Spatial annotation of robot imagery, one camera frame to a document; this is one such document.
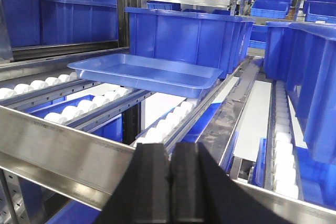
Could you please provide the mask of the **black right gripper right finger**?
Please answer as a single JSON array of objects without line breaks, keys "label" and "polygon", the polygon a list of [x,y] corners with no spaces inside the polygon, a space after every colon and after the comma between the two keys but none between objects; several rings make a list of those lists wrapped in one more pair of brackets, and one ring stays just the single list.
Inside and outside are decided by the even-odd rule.
[{"label": "black right gripper right finger", "polygon": [[173,223],[288,223],[233,182],[203,144],[178,143],[171,172]]}]

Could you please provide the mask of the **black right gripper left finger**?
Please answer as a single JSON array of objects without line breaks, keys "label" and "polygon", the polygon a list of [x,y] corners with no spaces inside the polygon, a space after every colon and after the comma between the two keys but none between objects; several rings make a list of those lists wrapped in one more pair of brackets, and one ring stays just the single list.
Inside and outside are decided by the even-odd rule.
[{"label": "black right gripper left finger", "polygon": [[168,223],[169,162],[163,144],[138,144],[95,223]]}]

